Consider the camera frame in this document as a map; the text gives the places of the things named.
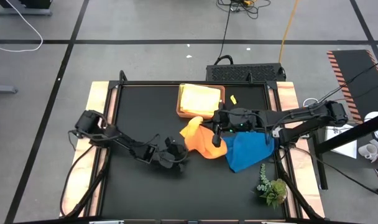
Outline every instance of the floor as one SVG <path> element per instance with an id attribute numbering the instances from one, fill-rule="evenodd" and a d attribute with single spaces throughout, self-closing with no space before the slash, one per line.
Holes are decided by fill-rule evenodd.
<path id="1" fill-rule="evenodd" d="M 273 0 L 254 21 L 231 14 L 224 53 L 240 63 L 276 62 L 293 4 Z M 54 0 L 51 10 L 51 17 L 27 17 L 45 40 L 38 51 L 0 51 L 0 85 L 19 89 L 0 95 L 0 223 L 58 217 L 73 158 L 67 131 L 85 108 L 91 82 L 116 80 L 120 69 L 129 80 L 204 80 L 227 18 L 215 0 Z M 0 17 L 2 47 L 31 49 L 37 39 L 20 17 Z M 338 86 L 327 50 L 367 49 L 378 57 L 378 0 L 302 0 L 287 40 L 282 64 L 298 102 L 320 98 Z M 27 185 L 19 185 L 33 159 Z M 372 170 L 334 164 L 378 187 Z M 378 223 L 378 197 L 326 172 L 330 189 L 320 192 L 326 217 Z"/>

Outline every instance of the potted plant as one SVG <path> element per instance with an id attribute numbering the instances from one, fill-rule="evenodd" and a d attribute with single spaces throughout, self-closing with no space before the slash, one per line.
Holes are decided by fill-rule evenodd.
<path id="1" fill-rule="evenodd" d="M 263 193 L 260 197 L 266 198 L 266 204 L 277 208 L 287 197 L 286 183 L 282 179 L 269 180 L 265 175 L 265 164 L 261 165 L 260 170 L 260 184 L 257 190 Z"/>

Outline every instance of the orange cloth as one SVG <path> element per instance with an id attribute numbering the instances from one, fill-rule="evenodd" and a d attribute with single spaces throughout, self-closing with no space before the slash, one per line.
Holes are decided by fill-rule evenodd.
<path id="1" fill-rule="evenodd" d="M 215 147 L 212 143 L 214 133 L 212 130 L 200 126 L 203 122 L 201 116 L 192 118 L 180 134 L 185 138 L 185 145 L 189 151 L 197 150 L 206 159 L 215 159 L 227 153 L 228 148 L 223 139 L 221 146 Z"/>

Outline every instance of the yellow cable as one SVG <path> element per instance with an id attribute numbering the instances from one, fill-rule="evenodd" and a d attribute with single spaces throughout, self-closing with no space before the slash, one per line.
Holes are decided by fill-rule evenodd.
<path id="1" fill-rule="evenodd" d="M 294 14 L 295 14 L 295 10 L 297 10 L 298 2 L 299 2 L 299 0 L 295 0 L 294 8 L 293 8 L 293 11 L 291 12 L 291 15 L 290 15 L 290 20 L 288 21 L 288 24 L 287 24 L 287 27 L 286 27 L 286 31 L 284 32 L 284 36 L 283 36 L 283 40 L 282 40 L 282 45 L 280 46 L 279 63 L 282 63 L 282 55 L 283 55 L 284 41 L 285 41 L 285 39 L 286 39 L 286 36 L 287 36 L 288 30 L 289 30 L 289 28 L 290 28 L 290 26 L 291 26 L 291 22 L 293 21 L 293 17 L 294 17 Z"/>

